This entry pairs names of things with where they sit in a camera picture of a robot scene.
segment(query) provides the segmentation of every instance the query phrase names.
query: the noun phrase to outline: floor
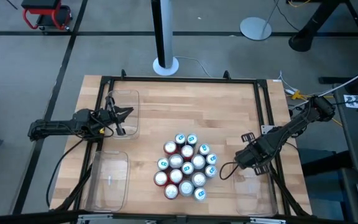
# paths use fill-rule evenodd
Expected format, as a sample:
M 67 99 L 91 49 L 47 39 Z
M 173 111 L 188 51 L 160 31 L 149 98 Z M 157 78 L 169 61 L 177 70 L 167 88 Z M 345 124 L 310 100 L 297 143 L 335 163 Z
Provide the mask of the floor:
M 0 1 L 0 31 L 26 31 L 26 35 L 0 32 L 0 138 L 4 140 L 0 146 L 0 215 L 12 212 L 33 147 L 27 137 L 29 124 L 45 113 L 58 74 L 64 75 L 64 79 L 52 119 L 69 119 L 84 75 L 119 75 L 121 69 L 125 69 L 129 76 L 155 76 L 151 64 L 157 56 L 154 37 L 150 35 L 79 35 L 71 39 L 70 51 L 69 35 L 39 35 L 37 30 L 30 30 L 21 18 L 21 1 L 11 1 L 19 10 Z M 63 0 L 63 3 L 73 12 L 73 29 L 83 1 Z M 352 0 L 352 3 L 358 13 L 358 1 Z M 274 2 L 268 0 L 174 0 L 172 4 L 173 30 L 197 32 L 239 32 L 241 20 L 250 16 L 266 18 L 274 6 Z M 84 6 L 85 13 L 76 26 L 80 32 L 153 31 L 149 1 L 92 0 Z M 281 0 L 279 6 L 300 29 L 318 3 L 294 8 Z M 35 22 L 36 17 L 31 16 L 30 20 Z M 277 10 L 270 24 L 274 32 L 296 32 Z M 357 32 L 357 26 L 343 4 L 320 32 Z M 317 37 L 309 52 L 299 53 L 288 46 L 288 37 L 255 42 L 237 36 L 182 35 L 173 38 L 173 51 L 175 55 L 197 58 L 213 77 L 221 77 L 229 70 L 233 78 L 272 79 L 282 71 L 285 80 L 304 93 L 330 88 L 320 85 L 318 77 L 353 77 L 358 73 L 358 37 Z M 196 62 L 180 59 L 180 69 L 175 76 L 206 75 Z M 65 141 L 64 137 L 45 140 L 24 213 L 47 211 L 45 191 Z M 343 131 L 333 122 L 310 125 L 297 143 L 299 148 L 347 150 Z M 337 204 L 322 198 L 318 190 L 316 193 L 313 183 L 316 185 L 318 180 L 306 181 L 313 213 L 341 219 L 335 215 Z

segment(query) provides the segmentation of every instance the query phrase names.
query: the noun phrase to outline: can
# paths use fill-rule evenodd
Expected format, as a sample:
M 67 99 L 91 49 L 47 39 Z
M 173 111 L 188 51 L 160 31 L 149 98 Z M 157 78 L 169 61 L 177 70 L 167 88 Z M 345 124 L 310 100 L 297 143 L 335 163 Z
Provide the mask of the can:
M 154 183 L 157 185 L 157 186 L 164 186 L 166 185 L 168 182 L 168 177 L 167 175 L 162 172 L 162 171 L 158 171 L 155 175 L 154 175 Z
M 208 155 L 210 151 L 209 145 L 208 144 L 202 144 L 200 145 L 200 147 L 198 148 L 198 154 L 206 157 L 206 155 Z
M 181 149 L 186 145 L 186 136 L 185 134 L 179 133 L 175 136 L 175 143 L 178 146 L 178 149 Z
M 216 162 L 218 161 L 218 156 L 215 153 L 209 153 L 206 156 L 205 160 L 209 165 L 216 165 Z
M 204 188 L 199 187 L 194 191 L 194 199 L 197 202 L 202 202 L 206 199 L 206 191 Z
M 168 155 L 174 155 L 178 152 L 177 145 L 173 141 L 166 142 L 164 144 L 164 152 Z
M 194 169 L 201 170 L 205 166 L 205 158 L 202 155 L 195 155 L 191 159 Z
M 197 172 L 191 176 L 191 182 L 194 187 L 202 187 L 206 183 L 206 177 L 202 172 Z
M 216 166 L 214 165 L 208 165 L 207 167 L 205 167 L 205 176 L 212 178 L 216 176 L 216 173 L 218 172 L 218 170 L 216 169 Z
M 183 165 L 183 158 L 179 154 L 174 154 L 169 157 L 169 165 L 173 169 L 179 169 Z
M 169 167 L 169 162 L 167 158 L 160 158 L 157 161 L 157 167 L 159 170 L 167 170 Z
M 175 185 L 170 184 L 165 187 L 164 195 L 167 199 L 175 199 L 178 196 L 178 188 Z
M 193 148 L 195 148 L 195 147 L 196 147 L 196 144 L 197 144 L 197 140 L 198 140 L 198 138 L 197 138 L 197 135 L 196 135 L 196 134 L 189 134 L 189 135 L 187 136 L 187 142 L 186 142 L 186 144 L 189 145 L 189 146 L 191 146 L 191 147 L 193 147 Z
M 183 156 L 186 161 L 190 161 L 193 157 L 194 149 L 191 146 L 183 146 L 180 152 L 181 156 Z
M 169 173 L 169 179 L 171 183 L 179 184 L 183 179 L 183 174 L 181 173 L 180 170 L 174 169 L 171 171 L 171 173 Z
M 179 185 L 179 193 L 184 197 L 189 197 L 193 194 L 194 186 L 189 180 L 184 180 Z
M 189 176 L 190 174 L 193 173 L 194 166 L 191 162 L 185 162 L 181 167 L 181 171 L 185 176 Z

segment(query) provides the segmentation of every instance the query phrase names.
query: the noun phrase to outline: wooden table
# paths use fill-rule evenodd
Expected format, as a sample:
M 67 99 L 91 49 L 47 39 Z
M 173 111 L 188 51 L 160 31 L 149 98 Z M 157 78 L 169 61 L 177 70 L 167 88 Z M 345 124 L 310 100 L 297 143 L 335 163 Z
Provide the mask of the wooden table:
M 101 76 L 84 77 L 76 111 L 94 108 L 100 80 Z M 275 125 L 283 125 L 290 117 L 282 83 L 276 80 L 268 80 L 267 83 Z M 239 216 L 237 199 L 241 196 L 235 191 L 234 177 L 228 180 L 221 180 L 219 177 L 209 180 L 205 186 L 208 198 L 199 203 L 193 198 L 182 196 L 176 200 L 167 200 L 163 189 L 154 184 L 153 176 L 157 172 L 157 159 L 164 156 L 164 142 L 172 140 L 176 133 L 196 133 L 199 143 L 208 143 L 219 157 L 218 169 L 225 162 L 232 161 L 234 153 L 245 146 L 240 139 L 242 134 L 253 132 L 256 136 L 260 135 L 254 87 L 237 83 L 115 81 L 114 90 L 137 90 L 140 99 L 139 137 L 135 140 L 106 138 L 103 143 L 104 151 L 124 151 L 130 160 L 127 201 L 119 212 Z M 262 90 L 260 92 L 264 119 L 267 121 Z M 66 150 L 77 141 L 78 138 L 69 137 Z M 81 143 L 62 161 L 51 208 L 59 206 L 77 184 L 85 147 L 86 143 Z M 303 209 L 311 213 L 298 152 L 286 144 L 281 157 L 289 191 Z M 225 168 L 223 175 L 229 172 L 230 169 Z M 259 178 L 260 187 L 266 187 L 267 177 Z M 279 192 L 276 187 L 278 211 L 283 213 Z M 248 203 L 244 206 L 249 213 L 258 213 L 256 203 L 268 203 L 265 200 L 255 201 L 254 198 L 246 202 Z

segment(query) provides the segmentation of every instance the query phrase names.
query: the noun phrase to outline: white round base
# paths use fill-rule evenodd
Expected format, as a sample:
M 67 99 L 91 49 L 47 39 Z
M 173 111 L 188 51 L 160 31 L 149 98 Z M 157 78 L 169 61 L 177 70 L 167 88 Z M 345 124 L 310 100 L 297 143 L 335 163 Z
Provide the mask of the white round base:
M 177 58 L 173 58 L 172 66 L 170 68 L 163 68 L 158 64 L 158 58 L 153 62 L 154 71 L 161 76 L 169 76 L 175 74 L 179 69 L 179 62 Z
M 264 28 L 266 21 L 258 17 L 244 19 L 240 24 L 242 34 L 251 40 L 265 40 L 272 35 L 272 27 L 268 23 Z

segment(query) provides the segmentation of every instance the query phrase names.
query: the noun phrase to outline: transparent plastic bin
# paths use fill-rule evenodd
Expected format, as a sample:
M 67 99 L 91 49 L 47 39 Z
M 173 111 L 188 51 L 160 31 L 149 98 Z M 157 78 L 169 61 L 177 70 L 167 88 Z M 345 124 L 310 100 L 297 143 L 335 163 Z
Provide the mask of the transparent plastic bin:
M 125 152 L 95 152 L 85 210 L 116 212 L 126 201 L 129 161 Z
M 114 139 L 137 138 L 139 136 L 139 92 L 136 90 L 114 90 L 110 91 L 108 95 L 114 98 L 115 106 L 120 108 L 133 107 L 134 109 L 125 119 L 125 122 L 121 123 L 126 134 L 119 136 L 115 131 L 112 137 Z M 110 128 L 115 130 L 117 126 L 112 124 Z
M 251 168 L 237 169 L 233 173 L 233 182 L 237 195 L 237 212 L 240 215 L 271 217 L 278 212 L 268 174 L 256 175 Z

